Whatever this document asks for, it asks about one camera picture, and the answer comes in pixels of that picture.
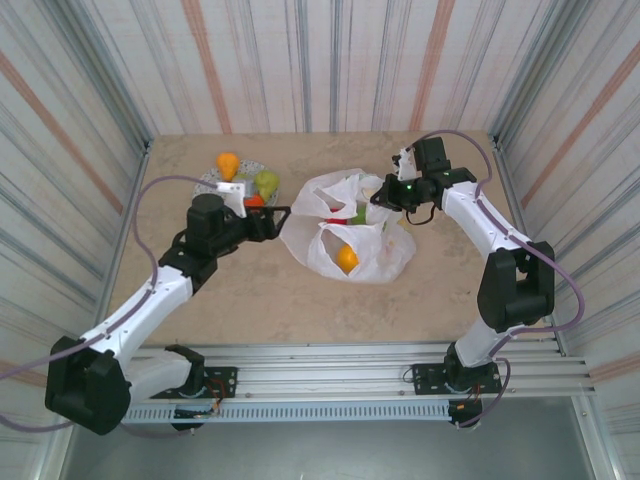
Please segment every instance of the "white plate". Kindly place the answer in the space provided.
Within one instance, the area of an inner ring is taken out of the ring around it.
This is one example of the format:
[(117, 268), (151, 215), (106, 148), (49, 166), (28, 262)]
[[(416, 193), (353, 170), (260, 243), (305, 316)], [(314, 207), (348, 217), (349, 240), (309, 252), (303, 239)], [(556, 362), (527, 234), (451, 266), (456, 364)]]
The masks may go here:
[[(261, 172), (263, 170), (268, 170), (268, 168), (263, 164), (261, 164), (260, 162), (254, 162), (253, 160), (241, 160), (240, 167), (238, 168), (236, 175), (238, 175), (239, 173), (243, 173), (245, 175), (249, 175), (250, 177), (255, 177), (258, 172)], [(218, 167), (213, 167), (211, 170), (205, 173), (202, 177), (200, 177), (200, 179), (209, 183), (223, 181), (222, 177), (220, 176), (220, 171), (218, 170)], [(279, 190), (280, 190), (280, 187), (278, 186), (278, 188), (276, 188), (276, 190), (269, 197), (269, 200), (265, 202), (266, 206), (274, 207), (276, 205), (276, 202), (278, 201)], [(202, 193), (215, 193), (216, 195), (220, 195), (222, 198), (225, 198), (226, 196), (224, 193), (218, 193), (212, 188), (206, 187), (204, 185), (200, 185), (200, 184), (196, 185), (196, 187), (193, 189), (193, 197), (196, 197)]]

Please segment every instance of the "plastic bag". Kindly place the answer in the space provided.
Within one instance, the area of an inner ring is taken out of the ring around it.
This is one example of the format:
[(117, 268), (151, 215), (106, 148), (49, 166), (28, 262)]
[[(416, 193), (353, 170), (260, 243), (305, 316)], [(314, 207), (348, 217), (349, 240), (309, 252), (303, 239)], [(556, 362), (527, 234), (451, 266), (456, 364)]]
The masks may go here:
[[(291, 206), (280, 238), (301, 264), (325, 277), (355, 283), (389, 283), (416, 252), (413, 238), (398, 221), (402, 214), (369, 203), (382, 179), (361, 169), (309, 180)], [(350, 219), (366, 204), (366, 225), (340, 225), (326, 219)], [(358, 265), (345, 273), (334, 261), (348, 244)]]

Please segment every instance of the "gray floor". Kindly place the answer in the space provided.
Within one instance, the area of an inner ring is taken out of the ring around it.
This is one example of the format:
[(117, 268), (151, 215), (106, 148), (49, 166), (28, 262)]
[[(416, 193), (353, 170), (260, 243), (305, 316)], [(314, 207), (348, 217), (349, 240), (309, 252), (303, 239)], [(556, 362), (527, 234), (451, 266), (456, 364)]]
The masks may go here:
[(505, 400), (472, 432), (433, 422), (236, 424), (147, 440), (78, 429), (64, 472), (72, 480), (593, 478), (569, 399)]

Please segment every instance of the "beige table surface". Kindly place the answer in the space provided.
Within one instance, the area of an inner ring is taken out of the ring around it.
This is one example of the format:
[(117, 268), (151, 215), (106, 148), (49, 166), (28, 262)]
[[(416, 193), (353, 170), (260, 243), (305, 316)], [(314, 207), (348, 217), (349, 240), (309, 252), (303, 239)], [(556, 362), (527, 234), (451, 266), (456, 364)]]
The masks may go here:
[[(470, 132), (487, 152), (487, 135)], [(200, 177), (222, 151), (257, 160), (281, 177), (278, 203), (291, 205), (304, 182), (336, 170), (361, 167), (381, 177), (391, 155), (417, 133), (340, 133), (165, 136), (158, 138), (144, 178)], [(464, 140), (446, 136), (454, 167), (486, 176), (481, 156)], [(143, 239), (156, 256), (185, 226), (193, 185), (159, 184), (139, 213)], [(499, 176), (485, 192), (510, 218)], [(416, 218), (428, 214), (418, 210)], [(306, 269), (280, 240), (244, 243), (187, 303), (151, 335), (148, 345), (184, 343), (318, 343), (454, 340), (477, 316), (476, 294), (484, 263), (460, 227), (436, 211), (434, 222), (411, 227), (417, 254), (400, 277), (383, 286), (329, 280)], [(116, 280), (113, 311), (148, 278), (148, 260), (129, 235)]]

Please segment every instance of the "orange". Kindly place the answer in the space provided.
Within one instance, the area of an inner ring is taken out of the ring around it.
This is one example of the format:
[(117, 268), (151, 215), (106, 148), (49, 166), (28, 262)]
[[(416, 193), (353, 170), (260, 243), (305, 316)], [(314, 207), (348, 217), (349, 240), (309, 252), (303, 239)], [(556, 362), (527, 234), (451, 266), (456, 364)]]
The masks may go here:
[(356, 252), (349, 245), (345, 245), (338, 252), (336, 263), (347, 275), (358, 266), (359, 260)]

